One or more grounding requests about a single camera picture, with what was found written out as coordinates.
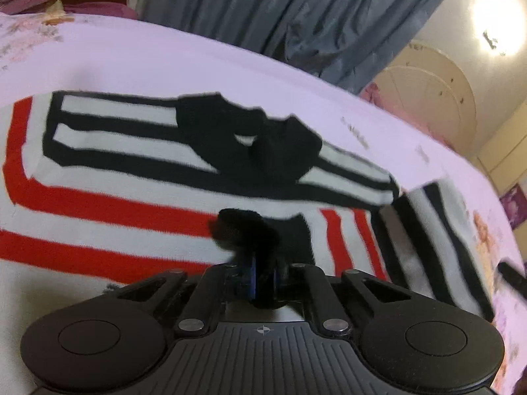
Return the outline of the glowing wall lamp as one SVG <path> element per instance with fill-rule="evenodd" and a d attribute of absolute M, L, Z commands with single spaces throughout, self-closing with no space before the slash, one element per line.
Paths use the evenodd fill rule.
<path fill-rule="evenodd" d="M 526 12 L 520 0 L 475 0 L 471 6 L 475 36 L 485 50 L 514 56 L 526 39 Z"/>

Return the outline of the purple pink pillow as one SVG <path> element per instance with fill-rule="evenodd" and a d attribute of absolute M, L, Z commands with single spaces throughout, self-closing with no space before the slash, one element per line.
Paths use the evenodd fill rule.
<path fill-rule="evenodd" d="M 137 13 L 127 5 L 109 2 L 64 5 L 62 0 L 1 0 L 1 13 L 81 13 L 138 20 Z"/>

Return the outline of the red black white striped sweater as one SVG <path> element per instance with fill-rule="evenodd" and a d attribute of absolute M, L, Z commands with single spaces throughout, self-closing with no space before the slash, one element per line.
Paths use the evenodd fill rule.
<path fill-rule="evenodd" d="M 330 276 L 359 269 L 487 320 L 489 279 L 446 180 L 385 169 L 220 94 L 54 92 L 9 108 L 5 259 L 136 282 L 241 256 L 239 241 Z"/>

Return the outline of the pink floral bed sheet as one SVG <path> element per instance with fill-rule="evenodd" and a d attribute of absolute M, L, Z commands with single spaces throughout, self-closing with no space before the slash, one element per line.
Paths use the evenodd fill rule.
<path fill-rule="evenodd" d="M 494 389 L 509 394 L 526 366 L 526 303 L 498 274 L 520 253 L 506 214 L 486 178 L 448 147 L 360 98 L 320 79 L 212 39 L 137 20 L 94 15 L 1 18 L 2 181 L 10 106 L 54 92 L 176 99 L 220 94 L 271 118 L 297 117 L 322 140 L 387 170 L 403 192 L 446 180 L 458 191 L 489 279 L 494 324 L 505 359 Z M 125 285 L 5 259 L 1 254 L 1 391 L 27 394 L 35 384 L 20 357 L 24 330 L 58 308 Z"/>

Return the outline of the blue grey curtain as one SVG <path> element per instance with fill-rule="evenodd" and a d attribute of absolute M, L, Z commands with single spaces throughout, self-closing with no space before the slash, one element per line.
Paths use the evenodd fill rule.
<path fill-rule="evenodd" d="M 360 93 L 443 0 L 129 0 L 141 20 L 263 54 Z"/>

